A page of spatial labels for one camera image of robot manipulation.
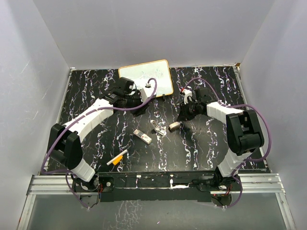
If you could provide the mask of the white staple box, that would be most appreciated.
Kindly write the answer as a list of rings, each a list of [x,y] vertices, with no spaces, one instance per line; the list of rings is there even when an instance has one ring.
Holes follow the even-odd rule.
[[[136,129],[134,130],[134,135],[140,138],[143,142],[145,142],[147,145],[149,145],[152,142],[152,139],[146,135],[145,133],[141,132],[140,130]]]

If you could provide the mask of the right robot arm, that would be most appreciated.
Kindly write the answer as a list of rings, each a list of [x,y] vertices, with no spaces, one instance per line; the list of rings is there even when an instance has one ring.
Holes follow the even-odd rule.
[[[184,101],[180,103],[177,121],[190,121],[197,115],[206,115],[226,125],[228,151],[222,162],[216,167],[213,178],[195,179],[194,185],[216,187],[225,190],[238,179],[237,173],[241,164],[264,144],[264,137],[257,113],[254,110],[240,110],[212,101],[206,88],[195,91],[182,89]]]

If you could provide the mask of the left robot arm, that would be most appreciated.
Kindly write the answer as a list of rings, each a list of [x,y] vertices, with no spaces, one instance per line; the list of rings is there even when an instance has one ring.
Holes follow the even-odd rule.
[[[155,83],[146,82],[138,89],[134,81],[120,78],[76,118],[63,125],[52,126],[46,157],[57,161],[77,176],[88,191],[96,190],[99,179],[95,177],[95,170],[84,160],[81,143],[96,126],[116,111],[130,111],[134,116],[144,114],[155,91]]]

